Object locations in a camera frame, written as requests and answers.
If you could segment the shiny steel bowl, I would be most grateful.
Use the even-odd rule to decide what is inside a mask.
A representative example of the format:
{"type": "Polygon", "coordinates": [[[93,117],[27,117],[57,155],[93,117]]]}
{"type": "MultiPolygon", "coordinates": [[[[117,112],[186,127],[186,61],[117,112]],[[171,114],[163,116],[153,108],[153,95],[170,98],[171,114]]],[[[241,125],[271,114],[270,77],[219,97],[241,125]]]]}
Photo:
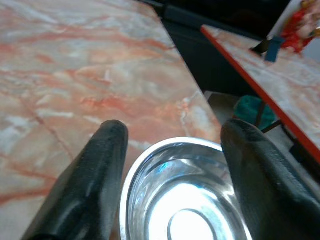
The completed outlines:
{"type": "Polygon", "coordinates": [[[128,171],[120,240],[252,240],[219,144],[193,137],[158,142],[128,171]]]}

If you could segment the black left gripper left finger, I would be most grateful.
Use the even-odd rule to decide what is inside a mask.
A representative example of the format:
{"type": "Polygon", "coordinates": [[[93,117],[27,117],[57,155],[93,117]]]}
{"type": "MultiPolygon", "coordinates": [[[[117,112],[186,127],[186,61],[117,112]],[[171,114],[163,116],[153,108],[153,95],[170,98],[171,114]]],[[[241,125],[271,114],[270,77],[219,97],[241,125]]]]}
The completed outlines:
{"type": "Polygon", "coordinates": [[[109,240],[127,148],[127,127],[103,122],[58,177],[21,240],[109,240]]]}

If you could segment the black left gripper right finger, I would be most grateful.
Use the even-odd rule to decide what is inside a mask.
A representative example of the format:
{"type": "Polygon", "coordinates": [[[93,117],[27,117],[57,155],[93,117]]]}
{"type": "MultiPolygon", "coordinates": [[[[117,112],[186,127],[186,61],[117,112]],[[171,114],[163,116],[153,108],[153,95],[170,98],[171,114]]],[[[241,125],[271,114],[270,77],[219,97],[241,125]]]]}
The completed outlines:
{"type": "Polygon", "coordinates": [[[254,125],[227,120],[220,134],[253,240],[320,240],[320,195],[254,125]]]}

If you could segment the black metal table leg frame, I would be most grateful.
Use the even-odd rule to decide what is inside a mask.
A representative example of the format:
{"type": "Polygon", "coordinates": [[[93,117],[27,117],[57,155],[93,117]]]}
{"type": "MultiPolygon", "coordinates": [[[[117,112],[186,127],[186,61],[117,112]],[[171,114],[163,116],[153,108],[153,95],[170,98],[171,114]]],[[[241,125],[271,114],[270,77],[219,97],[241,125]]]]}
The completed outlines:
{"type": "Polygon", "coordinates": [[[315,160],[313,156],[306,150],[306,148],[300,143],[298,138],[291,133],[291,131],[285,126],[284,123],[282,123],[281,120],[276,120],[274,123],[264,128],[262,132],[267,133],[278,126],[281,127],[285,135],[293,142],[293,146],[290,148],[289,152],[299,163],[313,162],[315,160]]]}

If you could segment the black phone stand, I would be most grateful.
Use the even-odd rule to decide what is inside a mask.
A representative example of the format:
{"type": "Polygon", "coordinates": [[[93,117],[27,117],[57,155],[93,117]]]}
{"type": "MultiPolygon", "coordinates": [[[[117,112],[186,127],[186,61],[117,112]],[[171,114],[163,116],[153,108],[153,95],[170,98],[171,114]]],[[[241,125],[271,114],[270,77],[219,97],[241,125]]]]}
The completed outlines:
{"type": "Polygon", "coordinates": [[[275,63],[278,57],[278,52],[284,41],[284,38],[280,36],[274,36],[270,40],[264,39],[257,46],[250,48],[250,50],[260,57],[265,54],[265,61],[275,63]]]}

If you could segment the teal green fabric item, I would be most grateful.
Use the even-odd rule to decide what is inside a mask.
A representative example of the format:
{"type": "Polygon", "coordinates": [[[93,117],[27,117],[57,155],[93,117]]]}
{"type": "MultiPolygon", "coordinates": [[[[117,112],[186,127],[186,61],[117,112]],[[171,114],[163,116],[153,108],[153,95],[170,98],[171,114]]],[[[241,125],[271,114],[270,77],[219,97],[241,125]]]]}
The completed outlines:
{"type": "Polygon", "coordinates": [[[233,117],[255,125],[260,130],[267,128],[276,120],[273,110],[260,98],[251,95],[242,96],[237,101],[233,117]]]}

